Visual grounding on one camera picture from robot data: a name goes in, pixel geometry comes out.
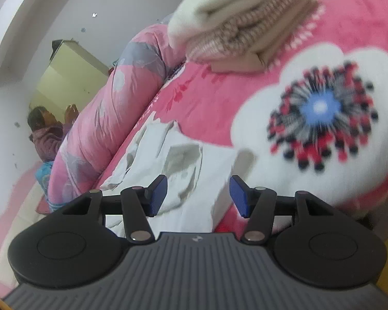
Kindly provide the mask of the person in purple jacket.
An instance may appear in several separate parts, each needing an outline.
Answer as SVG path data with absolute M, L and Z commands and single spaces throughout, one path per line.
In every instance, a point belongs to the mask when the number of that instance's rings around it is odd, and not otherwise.
M 44 106 L 37 106 L 29 112 L 27 117 L 31 129 L 29 139 L 43 162 L 54 161 L 78 115 L 79 110 L 75 104 L 69 105 L 65 110 L 64 122 L 58 121 Z

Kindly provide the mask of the pink grey rolled duvet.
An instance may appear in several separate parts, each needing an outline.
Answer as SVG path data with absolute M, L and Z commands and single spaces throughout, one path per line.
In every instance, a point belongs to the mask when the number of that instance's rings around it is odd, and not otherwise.
M 51 168 L 47 202 L 55 211 L 92 189 L 185 54 L 169 44 L 168 24 L 141 30 L 107 83 L 81 110 Z

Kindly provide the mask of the teal blue blanket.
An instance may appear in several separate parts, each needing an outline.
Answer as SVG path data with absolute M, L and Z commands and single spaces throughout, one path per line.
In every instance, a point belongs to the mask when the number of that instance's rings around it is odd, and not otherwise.
M 42 165 L 35 172 L 35 178 L 42 188 L 44 195 L 47 196 L 47 190 L 49 186 L 49 180 L 51 176 L 51 168 L 53 167 L 54 162 L 43 162 Z

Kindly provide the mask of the cream folded fleece garment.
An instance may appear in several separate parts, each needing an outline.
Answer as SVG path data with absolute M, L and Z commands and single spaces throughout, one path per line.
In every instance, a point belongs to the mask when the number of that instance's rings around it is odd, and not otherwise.
M 247 11 L 263 0 L 183 0 L 168 23 L 168 38 L 172 48 L 182 48 L 187 42 L 218 27 L 232 16 Z

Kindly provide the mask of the pink white headboard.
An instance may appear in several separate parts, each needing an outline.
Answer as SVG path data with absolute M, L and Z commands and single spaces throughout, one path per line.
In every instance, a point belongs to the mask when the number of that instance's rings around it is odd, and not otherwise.
M 11 240 L 43 217 L 36 211 L 43 195 L 35 178 L 38 167 L 36 163 L 24 172 L 12 184 L 8 200 L 0 204 L 0 297 L 6 296 L 17 286 L 8 261 Z

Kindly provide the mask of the white shirt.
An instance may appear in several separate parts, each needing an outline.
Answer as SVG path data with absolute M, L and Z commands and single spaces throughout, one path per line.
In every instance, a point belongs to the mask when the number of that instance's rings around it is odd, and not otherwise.
M 229 210 L 230 177 L 246 177 L 254 155 L 245 149 L 217 146 L 183 135 L 178 122 L 152 122 L 137 133 L 125 155 L 101 185 L 105 196 L 131 186 L 148 186 L 167 177 L 167 195 L 148 222 L 161 232 L 212 232 Z

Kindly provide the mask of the red pillow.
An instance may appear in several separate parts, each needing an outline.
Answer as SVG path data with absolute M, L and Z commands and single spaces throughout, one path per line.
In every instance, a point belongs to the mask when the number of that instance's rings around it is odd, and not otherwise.
M 49 204 L 45 196 L 42 196 L 35 211 L 40 215 L 48 215 L 51 213 L 51 208 L 49 208 Z

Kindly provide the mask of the pink floral bed blanket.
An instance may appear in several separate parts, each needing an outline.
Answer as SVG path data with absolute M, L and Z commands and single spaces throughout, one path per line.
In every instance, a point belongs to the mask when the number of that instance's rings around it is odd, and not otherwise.
M 155 98 L 106 170 L 152 122 L 249 150 L 250 186 L 312 192 L 361 217 L 388 199 L 388 0 L 323 0 L 261 74 L 188 62 Z M 242 233 L 233 204 L 213 231 Z

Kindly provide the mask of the yellow green wardrobe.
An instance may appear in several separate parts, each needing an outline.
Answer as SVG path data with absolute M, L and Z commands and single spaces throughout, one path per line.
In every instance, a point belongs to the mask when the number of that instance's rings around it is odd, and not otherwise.
M 109 68 L 73 40 L 54 40 L 49 65 L 41 76 L 29 104 L 44 106 L 57 120 L 71 104 L 83 110 L 105 86 Z

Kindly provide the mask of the beige folded garment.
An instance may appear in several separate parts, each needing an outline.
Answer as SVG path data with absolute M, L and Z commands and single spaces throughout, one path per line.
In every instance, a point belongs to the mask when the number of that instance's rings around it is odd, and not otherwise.
M 316 0 L 298 0 L 246 53 L 214 61 L 210 64 L 211 70 L 241 74 L 265 71 L 288 37 L 316 7 Z

